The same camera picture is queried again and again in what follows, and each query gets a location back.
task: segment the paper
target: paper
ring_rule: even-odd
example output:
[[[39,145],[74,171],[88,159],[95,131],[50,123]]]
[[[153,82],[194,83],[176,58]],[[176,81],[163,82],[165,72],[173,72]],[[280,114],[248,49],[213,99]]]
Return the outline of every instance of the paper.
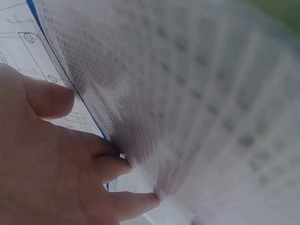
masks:
[[[74,89],[24,0],[0,0],[0,62],[25,76]],[[102,136],[78,95],[68,116],[50,122]]]

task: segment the skin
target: skin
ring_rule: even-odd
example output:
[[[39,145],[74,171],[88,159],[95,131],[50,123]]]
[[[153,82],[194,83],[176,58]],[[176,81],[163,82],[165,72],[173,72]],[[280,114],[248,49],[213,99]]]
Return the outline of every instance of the skin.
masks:
[[[72,110],[72,90],[0,64],[0,221],[4,225],[117,225],[157,207],[153,193],[109,193],[131,171],[113,144],[43,119]]]

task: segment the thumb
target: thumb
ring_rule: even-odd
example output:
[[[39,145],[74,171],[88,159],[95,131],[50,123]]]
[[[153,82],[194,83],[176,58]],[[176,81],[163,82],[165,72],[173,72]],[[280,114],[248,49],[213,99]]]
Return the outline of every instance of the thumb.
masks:
[[[26,100],[38,117],[57,119],[71,112],[74,105],[73,90],[23,75],[22,80]]]

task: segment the finger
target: finger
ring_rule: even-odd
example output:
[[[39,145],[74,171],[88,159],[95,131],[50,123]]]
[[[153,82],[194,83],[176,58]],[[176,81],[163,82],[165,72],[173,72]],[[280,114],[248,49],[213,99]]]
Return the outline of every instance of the finger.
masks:
[[[115,157],[120,156],[120,152],[118,151],[117,147],[113,143],[105,140],[102,137],[88,132],[71,130],[67,128],[65,129],[67,130],[67,132],[76,136],[83,142],[91,158],[105,155]]]
[[[93,159],[94,168],[101,181],[105,184],[132,170],[130,164],[123,158],[102,156]]]
[[[153,193],[110,192],[108,194],[119,221],[138,217],[160,204],[160,200]]]
[[[71,89],[54,83],[22,76],[26,99],[35,114],[43,119],[56,119],[68,115],[74,105]]]

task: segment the technical drawing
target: technical drawing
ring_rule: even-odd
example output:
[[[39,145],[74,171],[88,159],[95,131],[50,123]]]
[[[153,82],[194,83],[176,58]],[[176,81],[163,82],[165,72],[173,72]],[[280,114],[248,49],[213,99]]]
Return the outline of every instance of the technical drawing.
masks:
[[[49,78],[49,80],[52,81],[53,83],[57,83],[57,79],[56,79],[54,76],[48,75],[48,78]]]
[[[5,59],[5,57],[2,54],[2,52],[0,52],[0,60],[1,60],[2,63],[8,64],[8,61]]]
[[[68,127],[71,129],[80,129],[90,131],[90,127],[87,125],[87,121],[83,114],[78,112],[70,112],[68,116],[62,118],[63,120],[73,122],[74,126]]]

